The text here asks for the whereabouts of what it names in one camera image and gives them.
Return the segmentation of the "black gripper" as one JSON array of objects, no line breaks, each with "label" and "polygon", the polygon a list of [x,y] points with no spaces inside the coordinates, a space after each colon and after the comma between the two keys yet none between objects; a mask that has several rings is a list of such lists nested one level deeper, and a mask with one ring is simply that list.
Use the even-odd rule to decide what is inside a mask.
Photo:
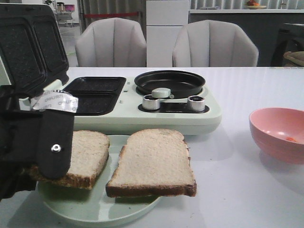
[{"label": "black gripper", "polygon": [[20,109],[23,96],[27,94],[16,93],[12,85],[0,87],[1,199],[35,190],[27,168],[36,162],[48,179],[59,179],[70,168],[78,98],[62,90],[45,91],[30,100],[31,110],[38,113]]}]

